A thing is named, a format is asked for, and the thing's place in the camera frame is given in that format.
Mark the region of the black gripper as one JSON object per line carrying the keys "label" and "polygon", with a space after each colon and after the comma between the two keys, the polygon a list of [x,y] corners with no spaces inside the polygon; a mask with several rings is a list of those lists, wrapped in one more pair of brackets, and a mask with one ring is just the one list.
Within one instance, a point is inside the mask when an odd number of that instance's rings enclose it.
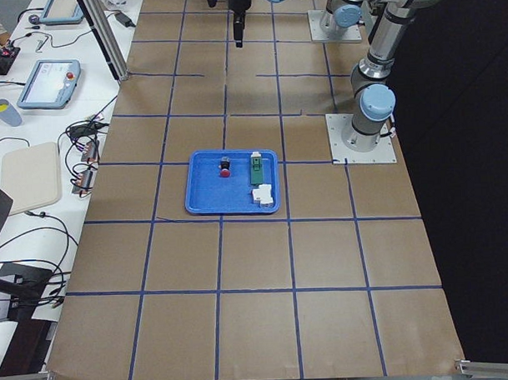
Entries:
{"label": "black gripper", "polygon": [[[236,48],[243,47],[245,13],[252,6],[253,0],[228,0],[228,9],[234,12],[234,43]],[[210,8],[213,8],[218,0],[207,0]]]}

